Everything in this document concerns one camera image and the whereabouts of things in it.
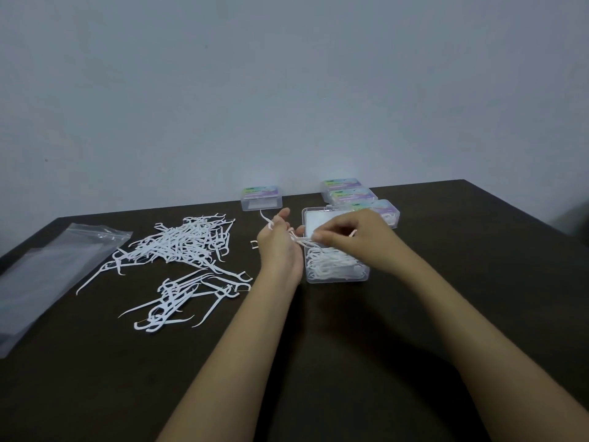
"dark wooden table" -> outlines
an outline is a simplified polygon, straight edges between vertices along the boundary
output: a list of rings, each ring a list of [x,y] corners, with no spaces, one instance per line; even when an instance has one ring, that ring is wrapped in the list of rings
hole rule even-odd
[[[374,189],[401,210],[398,233],[520,348],[589,407],[589,249],[464,180]],[[320,194],[290,196],[292,223]],[[188,215],[237,219],[223,267],[255,276],[249,241],[264,222],[238,201],[56,219],[0,259],[6,269],[71,222],[133,231]],[[133,329],[183,264],[102,273],[71,291],[0,360],[0,439],[152,441],[209,356],[244,295],[199,328]],[[195,298],[185,313],[213,299]],[[486,440],[460,376],[420,304],[394,278],[300,285],[261,409],[258,440]]]

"clear plastic box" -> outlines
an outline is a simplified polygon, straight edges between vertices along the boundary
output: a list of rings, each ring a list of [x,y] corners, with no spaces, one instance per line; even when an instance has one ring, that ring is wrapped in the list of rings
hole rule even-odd
[[[282,208],[282,193],[278,186],[246,187],[241,191],[241,209],[244,211],[277,208]]]
[[[338,191],[342,189],[352,189],[355,187],[361,187],[362,184],[357,178],[335,178],[334,180],[322,181],[319,185],[319,191],[325,203],[331,203],[329,198],[330,191]]]
[[[332,214],[323,215],[322,218],[310,218],[310,214],[313,212],[326,212],[329,211]],[[303,209],[303,225],[305,225],[305,237],[310,237],[313,234],[313,231],[318,226],[322,225],[323,223],[327,222],[332,217],[336,215],[345,214],[349,210],[345,209],[338,209],[334,208],[331,205],[327,205],[325,207],[312,207],[312,208],[305,208]],[[341,268],[340,272],[337,276],[334,277],[323,277],[320,274],[316,273],[313,268],[309,268],[308,261],[309,261],[309,253],[316,251],[313,248],[305,247],[305,273],[306,279],[309,283],[326,283],[326,282],[362,282],[368,279],[370,275],[370,267],[368,265],[364,265],[359,260],[356,260],[356,264],[343,267]]]
[[[342,206],[347,203],[358,203],[359,201],[375,201],[378,197],[367,187],[355,187],[351,189],[340,189],[329,191],[329,203],[334,206]]]
[[[358,201],[355,203],[348,203],[344,208],[348,208],[351,211],[357,211],[358,209],[370,208],[374,212],[378,212],[384,221],[394,229],[399,224],[401,213],[395,208],[389,200],[381,199],[375,201]]]

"pile of floss picks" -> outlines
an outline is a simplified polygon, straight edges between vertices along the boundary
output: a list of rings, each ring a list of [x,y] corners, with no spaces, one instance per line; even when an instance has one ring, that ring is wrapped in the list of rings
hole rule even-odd
[[[193,315],[186,319],[171,319],[174,313],[181,312],[181,306],[191,297],[215,295],[217,297],[215,303],[193,327],[200,326],[224,297],[236,297],[240,291],[248,291],[251,288],[249,282],[252,278],[247,276],[246,272],[232,273],[219,268],[216,264],[217,261],[222,262],[221,258],[229,254],[229,230],[234,222],[235,220],[226,220],[225,215],[215,214],[186,217],[182,225],[172,228],[157,223],[154,228],[159,231],[158,234],[129,244],[129,247],[134,247],[132,251],[126,252],[121,249],[115,251],[112,255],[113,259],[100,267],[78,289],[76,295],[98,274],[107,270],[116,269],[118,274],[124,276],[121,273],[122,267],[144,265],[157,258],[164,259],[166,263],[183,262],[197,270],[175,281],[166,279],[157,289],[160,294],[158,299],[134,307],[121,316],[153,305],[147,313],[147,318],[136,322],[134,327],[136,330],[156,332],[164,324],[186,322],[194,318]],[[205,270],[210,272],[197,275]]]
[[[261,211],[260,215],[268,222],[268,228],[272,229],[273,222],[265,217]],[[335,282],[363,281],[366,279],[368,267],[356,258],[335,248],[323,247],[308,237],[297,237],[293,228],[290,228],[288,232],[291,235],[291,239],[305,249],[305,267],[308,281]],[[353,230],[350,233],[350,237],[355,232],[356,230]]]

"gray wall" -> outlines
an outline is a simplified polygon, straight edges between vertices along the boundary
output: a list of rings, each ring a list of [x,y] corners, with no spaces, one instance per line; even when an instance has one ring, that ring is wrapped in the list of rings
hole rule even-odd
[[[61,215],[348,176],[466,178],[574,231],[588,3],[1,0],[0,253]]]

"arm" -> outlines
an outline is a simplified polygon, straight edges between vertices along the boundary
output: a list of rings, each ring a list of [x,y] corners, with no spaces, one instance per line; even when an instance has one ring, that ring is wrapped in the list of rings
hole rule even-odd
[[[303,270],[287,233],[289,214],[258,234],[261,270],[213,353],[161,432],[158,442],[250,441],[284,320]]]
[[[357,229],[354,237],[347,237]],[[583,441],[589,414],[427,262],[361,210],[335,217],[313,240],[400,277],[416,293],[494,441]]]

